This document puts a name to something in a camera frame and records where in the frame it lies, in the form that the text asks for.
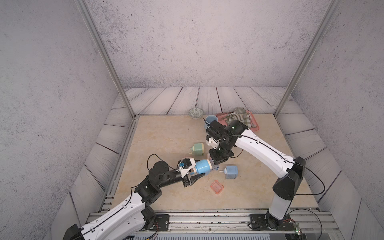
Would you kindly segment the green yellow pencil sharpener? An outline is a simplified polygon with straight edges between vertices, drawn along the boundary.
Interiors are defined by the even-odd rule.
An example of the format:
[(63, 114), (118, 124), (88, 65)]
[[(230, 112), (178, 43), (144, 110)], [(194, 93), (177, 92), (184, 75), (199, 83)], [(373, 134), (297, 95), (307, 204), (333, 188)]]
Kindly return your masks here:
[(194, 156), (203, 156), (205, 153), (204, 143), (196, 143), (190, 148), (190, 154)]

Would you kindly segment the striped ceramic cup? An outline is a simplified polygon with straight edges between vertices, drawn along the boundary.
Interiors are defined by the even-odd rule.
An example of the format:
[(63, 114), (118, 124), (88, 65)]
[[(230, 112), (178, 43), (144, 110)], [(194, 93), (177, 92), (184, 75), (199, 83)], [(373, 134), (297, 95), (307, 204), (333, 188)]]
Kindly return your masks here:
[(247, 110), (241, 107), (235, 108), (230, 117), (233, 120), (244, 121), (247, 118)]

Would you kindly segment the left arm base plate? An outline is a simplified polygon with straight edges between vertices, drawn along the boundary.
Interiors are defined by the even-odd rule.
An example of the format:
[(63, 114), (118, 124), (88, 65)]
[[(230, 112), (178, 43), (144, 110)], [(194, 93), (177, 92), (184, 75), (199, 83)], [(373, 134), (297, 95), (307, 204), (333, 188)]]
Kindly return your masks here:
[(170, 215), (155, 215), (146, 221), (143, 230), (152, 232), (167, 232), (169, 229)]

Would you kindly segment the pink serving tray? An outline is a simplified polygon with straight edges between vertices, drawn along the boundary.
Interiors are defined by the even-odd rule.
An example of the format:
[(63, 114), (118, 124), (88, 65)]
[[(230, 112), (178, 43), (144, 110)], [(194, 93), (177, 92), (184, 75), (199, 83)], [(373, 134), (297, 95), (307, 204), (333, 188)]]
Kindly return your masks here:
[[(224, 126), (227, 126), (232, 120), (234, 120), (231, 116), (231, 113), (219, 113), (216, 114), (216, 117), (218, 118), (218, 122)], [(242, 121), (243, 124), (247, 125), (250, 130), (252, 130), (254, 133), (257, 132), (260, 127), (253, 116), (253, 114), (250, 111), (247, 111), (246, 113), (246, 119)]]

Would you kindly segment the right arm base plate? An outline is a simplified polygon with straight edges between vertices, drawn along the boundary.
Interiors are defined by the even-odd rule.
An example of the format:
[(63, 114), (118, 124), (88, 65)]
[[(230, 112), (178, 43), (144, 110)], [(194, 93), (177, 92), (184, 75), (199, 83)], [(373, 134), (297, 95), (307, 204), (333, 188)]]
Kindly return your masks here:
[(290, 215), (278, 220), (269, 213), (250, 214), (249, 228), (254, 231), (295, 231), (296, 227)]

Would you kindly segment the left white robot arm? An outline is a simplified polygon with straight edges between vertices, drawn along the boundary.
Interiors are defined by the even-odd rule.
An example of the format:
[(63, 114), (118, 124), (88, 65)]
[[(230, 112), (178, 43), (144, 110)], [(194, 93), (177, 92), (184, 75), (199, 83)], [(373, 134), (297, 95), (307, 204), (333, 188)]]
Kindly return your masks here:
[(159, 161), (149, 169), (149, 174), (131, 194), (112, 210), (98, 219), (78, 227), (73, 225), (64, 234), (65, 240), (122, 240), (142, 229), (149, 230), (155, 223), (156, 213), (151, 208), (161, 195), (162, 188), (182, 182), (184, 187), (193, 185), (215, 167), (207, 159), (183, 159), (176, 169)]

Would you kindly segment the red transparent tray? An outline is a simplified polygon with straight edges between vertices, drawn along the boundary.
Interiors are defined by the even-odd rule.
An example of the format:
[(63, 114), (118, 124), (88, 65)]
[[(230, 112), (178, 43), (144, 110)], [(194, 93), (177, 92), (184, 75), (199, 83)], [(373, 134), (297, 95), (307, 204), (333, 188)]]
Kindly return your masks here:
[(217, 180), (213, 181), (210, 187), (215, 192), (215, 194), (220, 194), (224, 189), (224, 186)]

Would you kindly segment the green checkered cloth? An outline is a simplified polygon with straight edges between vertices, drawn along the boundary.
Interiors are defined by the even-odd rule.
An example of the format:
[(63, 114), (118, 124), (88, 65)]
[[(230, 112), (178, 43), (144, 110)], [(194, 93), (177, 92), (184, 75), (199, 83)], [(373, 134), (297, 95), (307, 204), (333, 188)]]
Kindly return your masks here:
[(252, 122), (251, 122), (249, 114), (236, 115), (234, 113), (231, 113), (230, 115), (228, 115), (226, 117), (225, 123), (230, 124), (231, 122), (233, 122), (235, 120), (240, 121), (241, 123), (245, 124), (248, 128), (252, 128)]

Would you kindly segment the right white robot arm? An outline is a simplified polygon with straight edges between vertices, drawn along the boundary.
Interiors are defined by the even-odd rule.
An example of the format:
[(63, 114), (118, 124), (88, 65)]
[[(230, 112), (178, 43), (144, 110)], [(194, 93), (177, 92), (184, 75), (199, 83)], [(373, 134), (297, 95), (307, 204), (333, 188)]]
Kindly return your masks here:
[(278, 179), (273, 185), (275, 195), (267, 217), (276, 221), (283, 220), (304, 178), (304, 159), (294, 159), (278, 151), (237, 120), (227, 126), (212, 121), (207, 124), (206, 133), (208, 145), (213, 147), (209, 154), (216, 165), (232, 158), (232, 148), (237, 147), (254, 156), (276, 174)]

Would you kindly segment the light blue mug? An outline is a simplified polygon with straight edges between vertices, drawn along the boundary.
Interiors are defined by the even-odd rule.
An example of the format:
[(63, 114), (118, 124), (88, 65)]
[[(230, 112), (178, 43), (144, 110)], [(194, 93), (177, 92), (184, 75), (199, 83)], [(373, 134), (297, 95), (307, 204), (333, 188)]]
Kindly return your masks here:
[(209, 125), (213, 121), (218, 121), (218, 117), (215, 115), (209, 115), (205, 118), (205, 122)]

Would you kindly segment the patterned ceramic bowl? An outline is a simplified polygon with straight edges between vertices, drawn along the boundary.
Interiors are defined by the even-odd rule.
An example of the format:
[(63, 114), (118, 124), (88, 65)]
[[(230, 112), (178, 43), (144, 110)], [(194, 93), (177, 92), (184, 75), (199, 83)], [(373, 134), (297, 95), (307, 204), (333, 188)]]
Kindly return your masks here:
[(192, 108), (189, 110), (189, 116), (194, 120), (201, 119), (204, 116), (204, 110), (201, 108)]

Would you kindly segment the metal spoon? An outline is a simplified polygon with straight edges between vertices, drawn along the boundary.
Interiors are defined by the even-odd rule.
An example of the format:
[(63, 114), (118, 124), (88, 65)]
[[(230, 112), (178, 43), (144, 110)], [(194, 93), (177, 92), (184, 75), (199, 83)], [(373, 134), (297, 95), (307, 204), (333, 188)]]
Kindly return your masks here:
[(251, 120), (251, 126), (252, 126), (253, 128), (256, 128), (258, 125), (257, 125), (257, 122), (256, 122), (256, 120), (254, 119), (254, 117), (253, 117), (253, 115), (252, 115), (251, 112), (249, 112), (249, 116), (250, 116), (250, 120)]

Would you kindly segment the blue pencil sharpener round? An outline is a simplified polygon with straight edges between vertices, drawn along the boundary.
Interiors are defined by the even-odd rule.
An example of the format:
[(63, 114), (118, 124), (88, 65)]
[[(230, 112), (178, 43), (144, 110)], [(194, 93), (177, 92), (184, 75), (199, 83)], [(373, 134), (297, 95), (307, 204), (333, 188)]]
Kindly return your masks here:
[(213, 160), (204, 159), (196, 162), (193, 168), (193, 174), (209, 174), (211, 171), (216, 171), (219, 165), (216, 165)]

